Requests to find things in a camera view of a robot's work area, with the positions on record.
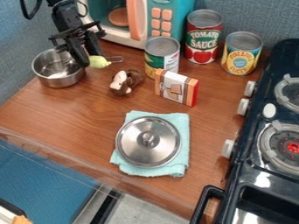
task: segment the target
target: white knob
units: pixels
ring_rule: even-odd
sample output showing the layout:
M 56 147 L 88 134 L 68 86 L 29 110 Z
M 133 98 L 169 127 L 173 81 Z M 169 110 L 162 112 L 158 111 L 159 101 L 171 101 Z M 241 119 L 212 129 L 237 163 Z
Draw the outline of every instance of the white knob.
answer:
M 262 110 L 262 114 L 267 119 L 270 119 L 275 116 L 276 114 L 276 106 L 273 103 L 268 103 Z
M 249 100 L 242 98 L 240 100 L 238 111 L 237 111 L 238 115 L 244 116 L 247 112 L 248 105 L 249 105 Z
M 230 158 L 233 152 L 234 140 L 227 139 L 223 145 L 221 155 L 224 158 Z
M 249 80 L 246 84 L 244 95 L 251 97 L 254 93 L 255 81 Z

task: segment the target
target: can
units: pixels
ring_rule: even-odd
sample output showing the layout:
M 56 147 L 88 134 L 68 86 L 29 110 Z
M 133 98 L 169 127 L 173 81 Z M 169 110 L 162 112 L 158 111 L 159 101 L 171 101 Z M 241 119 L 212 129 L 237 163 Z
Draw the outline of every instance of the can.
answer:
M 222 31 L 222 17 L 214 10 L 195 10 L 187 20 L 185 57 L 197 64 L 214 61 Z
M 149 38 L 145 45 L 145 73 L 155 79 L 156 70 L 162 68 L 174 73 L 178 72 L 180 44 L 174 38 Z
M 261 55 L 262 40 L 248 31 L 237 31 L 226 37 L 221 65 L 230 74 L 250 74 Z

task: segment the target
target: small box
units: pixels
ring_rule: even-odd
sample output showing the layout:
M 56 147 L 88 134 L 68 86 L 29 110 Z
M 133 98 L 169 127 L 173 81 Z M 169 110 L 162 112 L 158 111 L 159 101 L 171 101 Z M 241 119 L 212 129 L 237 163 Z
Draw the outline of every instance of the small box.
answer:
M 156 95 L 172 101 L 193 107 L 198 97 L 198 85 L 196 79 L 163 69 L 156 70 Z

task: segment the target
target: toy stove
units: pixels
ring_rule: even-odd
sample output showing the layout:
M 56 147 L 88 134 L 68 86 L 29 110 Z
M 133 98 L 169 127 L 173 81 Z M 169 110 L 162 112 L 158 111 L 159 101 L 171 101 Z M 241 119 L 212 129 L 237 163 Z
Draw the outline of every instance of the toy stove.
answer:
M 238 114 L 245 116 L 230 159 L 225 191 L 209 185 L 191 224 L 198 224 L 210 198 L 218 198 L 217 224 L 299 223 L 299 39 L 272 50 L 261 79 L 249 81 Z

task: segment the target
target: gray wall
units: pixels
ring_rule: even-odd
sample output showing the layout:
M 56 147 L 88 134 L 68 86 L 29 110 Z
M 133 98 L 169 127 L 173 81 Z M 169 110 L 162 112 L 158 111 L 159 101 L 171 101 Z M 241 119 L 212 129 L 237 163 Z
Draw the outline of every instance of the gray wall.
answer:
M 222 15 L 222 38 L 231 32 L 254 32 L 266 48 L 282 39 L 299 38 L 299 0 L 198 0 L 196 9 Z
M 0 2 L 2 104 L 33 77 L 31 61 L 38 53 L 52 46 L 47 38 L 56 33 L 56 29 L 45 0 L 32 21 L 23 18 L 18 0 Z M 266 48 L 281 39 L 299 38 L 299 0 L 198 0 L 196 9 L 205 8 L 222 15 L 222 38 L 230 32 L 255 32 L 263 38 Z
M 1 105 L 33 77 L 32 59 L 51 47 L 52 44 L 47 38 L 57 31 L 52 24 L 51 12 L 48 10 L 46 1 L 31 21 L 23 17 L 19 0 L 0 2 Z

